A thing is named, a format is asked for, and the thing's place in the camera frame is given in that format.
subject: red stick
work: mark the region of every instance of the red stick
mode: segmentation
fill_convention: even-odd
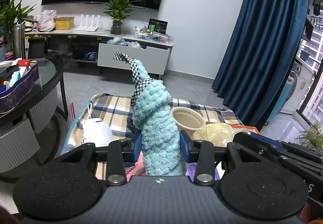
[[[74,121],[75,120],[75,111],[74,111],[73,103],[71,103],[71,110],[72,110],[72,118],[73,118],[73,121]]]

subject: white router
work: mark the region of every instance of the white router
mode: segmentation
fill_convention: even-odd
[[[100,15],[98,15],[98,17],[96,18],[96,26],[93,26],[93,22],[94,22],[94,15],[92,15],[92,19],[91,19],[91,25],[88,26],[88,16],[86,15],[86,21],[85,21],[85,25],[83,25],[83,14],[81,15],[81,23],[80,26],[78,28],[76,28],[75,30],[77,31],[96,31],[99,27],[99,20],[100,20]]]

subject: white wall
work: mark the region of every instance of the white wall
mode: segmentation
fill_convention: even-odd
[[[169,21],[174,50],[168,69],[215,78],[242,0],[163,0],[159,18]]]
[[[74,16],[75,25],[80,14],[101,14],[103,28],[110,29],[111,18],[104,16],[104,5],[57,4],[41,6],[41,0],[22,0],[24,5],[37,4],[37,15],[44,9],[56,9],[58,17]],[[135,25],[149,18],[168,21],[167,33],[175,46],[168,69],[198,76],[215,78],[229,44],[242,0],[163,0],[159,13],[138,9],[122,25],[125,33],[132,33]]]
[[[110,30],[112,26],[112,19],[110,16],[103,14],[105,11],[104,4],[55,4],[55,5],[44,5],[41,6],[42,0],[22,0],[23,5],[36,5],[36,10],[34,10],[31,15],[37,16],[45,9],[55,9],[57,10],[57,17],[75,17],[74,25],[80,25],[80,15],[90,14],[90,15],[100,15],[100,22],[103,22],[103,28]],[[143,26],[143,21],[149,22],[149,18],[157,18],[158,12],[148,9],[134,8],[134,11],[130,17],[124,20],[122,24],[122,31],[124,33],[133,33],[135,26]]]

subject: round table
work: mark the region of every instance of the round table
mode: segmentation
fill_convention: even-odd
[[[49,52],[36,60],[39,79],[13,110],[0,114],[0,149],[6,147],[0,150],[0,180],[5,182],[52,160],[61,135],[57,115],[67,121],[62,56]],[[57,107],[59,83],[64,110]]]

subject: screw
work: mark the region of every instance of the screw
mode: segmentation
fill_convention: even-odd
[[[197,179],[203,183],[207,183],[213,180],[213,177],[210,174],[200,174],[197,176]]]
[[[121,183],[123,180],[124,180],[124,177],[117,174],[114,174],[108,177],[108,181],[115,184]]]
[[[155,180],[155,182],[157,182],[158,184],[161,184],[161,183],[164,183],[165,181],[162,178],[159,178]]]

